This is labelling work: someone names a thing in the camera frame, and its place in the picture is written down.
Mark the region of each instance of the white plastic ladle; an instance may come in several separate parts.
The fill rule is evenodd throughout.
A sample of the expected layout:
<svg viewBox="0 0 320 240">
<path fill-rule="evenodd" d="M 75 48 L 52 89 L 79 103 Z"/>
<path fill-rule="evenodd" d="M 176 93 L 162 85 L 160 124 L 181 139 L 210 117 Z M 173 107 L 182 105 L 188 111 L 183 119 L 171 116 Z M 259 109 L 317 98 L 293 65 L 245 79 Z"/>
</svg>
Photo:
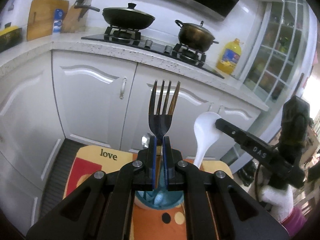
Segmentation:
<svg viewBox="0 0 320 240">
<path fill-rule="evenodd" d="M 216 120 L 219 118 L 221 118 L 221 116 L 217 113 L 205 112 L 200 114 L 195 121 L 194 131 L 198 149 L 193 164 L 198 168 L 200 168 L 204 155 L 209 147 L 214 144 L 222 134 L 215 125 Z"/>
</svg>

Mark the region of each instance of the blue gripper pad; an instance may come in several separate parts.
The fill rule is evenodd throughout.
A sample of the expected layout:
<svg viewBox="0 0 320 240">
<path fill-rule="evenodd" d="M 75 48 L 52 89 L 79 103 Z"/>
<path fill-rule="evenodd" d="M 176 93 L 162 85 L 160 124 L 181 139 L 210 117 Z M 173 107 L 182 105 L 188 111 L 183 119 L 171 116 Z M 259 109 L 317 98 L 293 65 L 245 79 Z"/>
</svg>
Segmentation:
<svg viewBox="0 0 320 240">
<path fill-rule="evenodd" d="M 164 143 L 164 137 L 162 138 L 162 158 L 163 158 L 163 172 L 164 172 L 164 185 L 165 188 L 168 189 L 168 164 L 166 158 L 166 148 Z"/>
<path fill-rule="evenodd" d="M 153 143 L 153 163 L 152 163 L 152 188 L 156 188 L 156 155 L 157 155 L 157 138 L 154 137 Z"/>
</svg>

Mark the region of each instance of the backsplash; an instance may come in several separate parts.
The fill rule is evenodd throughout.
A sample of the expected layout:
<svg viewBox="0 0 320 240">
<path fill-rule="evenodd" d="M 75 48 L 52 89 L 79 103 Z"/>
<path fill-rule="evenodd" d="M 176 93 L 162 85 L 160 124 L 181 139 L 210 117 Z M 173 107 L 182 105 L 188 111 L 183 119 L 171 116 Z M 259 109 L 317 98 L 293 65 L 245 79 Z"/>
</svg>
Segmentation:
<svg viewBox="0 0 320 240">
<path fill-rule="evenodd" d="M 136 9 L 153 15 L 156 20 L 152 25 L 141 31 L 143 36 L 151 37 L 169 44 L 179 42 L 178 33 L 180 28 L 175 24 L 175 20 L 200 24 L 204 21 L 204 27 L 208 29 L 219 41 L 220 44 L 212 44 L 206 52 L 207 62 L 215 64 L 220 52 L 225 44 L 239 38 L 244 44 L 241 46 L 243 52 L 250 44 L 250 39 L 255 39 L 263 13 L 262 3 L 257 0 L 240 0 L 223 22 L 218 22 L 200 12 L 172 0 L 92 0 L 92 6 L 101 10 L 107 7 L 127 7 L 129 2 L 136 3 Z M 89 11 L 87 27 L 107 28 L 101 13 Z"/>
</svg>

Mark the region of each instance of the speckled countertop edge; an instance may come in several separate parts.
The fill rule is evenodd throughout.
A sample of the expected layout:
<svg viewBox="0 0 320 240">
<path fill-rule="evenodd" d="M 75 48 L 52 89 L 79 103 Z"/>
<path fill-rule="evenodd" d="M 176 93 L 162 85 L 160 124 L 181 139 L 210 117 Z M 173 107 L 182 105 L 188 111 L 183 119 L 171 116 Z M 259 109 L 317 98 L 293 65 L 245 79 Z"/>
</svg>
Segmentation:
<svg viewBox="0 0 320 240">
<path fill-rule="evenodd" d="M 81 40 L 81 37 L 86 35 L 89 34 L 77 33 L 47 36 L 33 41 L 25 41 L 0 53 L 0 79 L 24 62 L 47 51 L 52 49 L 69 50 L 117 57 L 161 68 L 222 90 L 261 110 L 267 111 L 269 108 L 246 86 L 239 84 L 239 82 L 227 75 L 225 75 L 226 78 L 223 80 L 197 67 L 153 52 L 120 44 Z"/>
</svg>

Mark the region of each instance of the metal screw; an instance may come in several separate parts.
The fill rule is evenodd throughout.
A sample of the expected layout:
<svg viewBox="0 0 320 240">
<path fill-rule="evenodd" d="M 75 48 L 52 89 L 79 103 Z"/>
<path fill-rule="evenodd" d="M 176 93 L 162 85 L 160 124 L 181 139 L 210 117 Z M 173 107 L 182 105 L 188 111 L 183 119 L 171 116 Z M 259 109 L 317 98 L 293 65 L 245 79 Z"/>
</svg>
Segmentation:
<svg viewBox="0 0 320 240">
<path fill-rule="evenodd" d="M 133 165 L 133 167 L 136 167 L 136 168 L 141 167 L 142 166 L 142 161 L 134 161 L 132 163 L 132 165 Z"/>
<path fill-rule="evenodd" d="M 220 179 L 223 179 L 226 176 L 226 174 L 224 171 L 217 171 L 216 176 Z"/>
<path fill-rule="evenodd" d="M 188 163 L 187 163 L 186 161 L 178 161 L 178 165 L 179 165 L 180 167 L 185 167 L 185 166 L 188 165 Z"/>
<path fill-rule="evenodd" d="M 103 176 L 104 176 L 103 171 L 97 171 L 97 172 L 94 174 L 94 177 L 95 177 L 96 179 L 101 179 L 101 178 L 103 178 Z"/>
</svg>

